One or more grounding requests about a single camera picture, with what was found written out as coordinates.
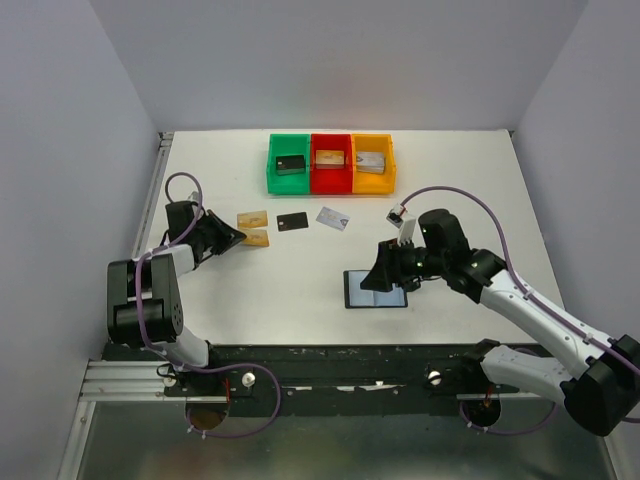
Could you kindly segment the gold VIP card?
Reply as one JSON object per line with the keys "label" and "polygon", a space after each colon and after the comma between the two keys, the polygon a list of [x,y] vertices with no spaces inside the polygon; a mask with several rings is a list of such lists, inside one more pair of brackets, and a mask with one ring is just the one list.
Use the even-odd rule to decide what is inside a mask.
{"label": "gold VIP card", "polygon": [[268,214],[266,210],[238,213],[236,220],[239,230],[259,229],[268,226]]}

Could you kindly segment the black leather card holder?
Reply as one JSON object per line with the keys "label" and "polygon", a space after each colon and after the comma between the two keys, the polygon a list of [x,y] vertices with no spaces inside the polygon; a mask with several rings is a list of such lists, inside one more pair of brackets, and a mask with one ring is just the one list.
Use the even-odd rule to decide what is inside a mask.
{"label": "black leather card holder", "polygon": [[407,294],[394,286],[390,292],[364,290],[360,284],[368,275],[367,270],[343,272],[344,304],[346,309],[407,308]]}

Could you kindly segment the black credit card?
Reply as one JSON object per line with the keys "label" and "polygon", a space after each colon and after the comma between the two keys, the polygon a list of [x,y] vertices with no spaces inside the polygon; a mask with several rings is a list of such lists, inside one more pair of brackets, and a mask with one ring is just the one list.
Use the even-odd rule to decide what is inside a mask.
{"label": "black credit card", "polygon": [[300,230],[309,227],[306,212],[277,215],[276,224],[279,232]]}

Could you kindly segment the silver credit card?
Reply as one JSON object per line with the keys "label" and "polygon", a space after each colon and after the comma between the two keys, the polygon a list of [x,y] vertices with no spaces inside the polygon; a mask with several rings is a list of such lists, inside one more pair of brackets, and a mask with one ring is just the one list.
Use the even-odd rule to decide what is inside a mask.
{"label": "silver credit card", "polygon": [[350,217],[328,207],[322,207],[316,217],[316,221],[338,231],[344,231]]}

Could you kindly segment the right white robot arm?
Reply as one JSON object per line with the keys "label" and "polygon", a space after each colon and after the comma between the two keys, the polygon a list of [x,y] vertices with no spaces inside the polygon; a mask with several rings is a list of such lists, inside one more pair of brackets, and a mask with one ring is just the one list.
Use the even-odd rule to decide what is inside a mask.
{"label": "right white robot arm", "polygon": [[638,405],[636,339],[613,338],[539,295],[505,257],[470,247],[458,218],[446,209],[413,217],[398,205],[387,219],[398,236],[379,242],[362,289],[411,292],[427,280],[441,279],[452,291],[509,320],[548,353],[538,358],[485,340],[460,367],[467,389],[508,385],[534,393],[563,407],[579,426],[600,437]]}

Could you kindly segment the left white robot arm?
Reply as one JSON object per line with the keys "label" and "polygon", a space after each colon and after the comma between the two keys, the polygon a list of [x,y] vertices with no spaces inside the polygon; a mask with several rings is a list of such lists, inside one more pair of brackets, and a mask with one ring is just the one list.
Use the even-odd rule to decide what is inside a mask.
{"label": "left white robot arm", "polygon": [[185,324],[178,278],[242,243],[246,235],[193,200],[170,202],[165,212],[165,244],[107,267],[107,331],[114,344],[190,367],[188,384],[209,395],[220,387],[222,372],[210,362],[209,343]]}

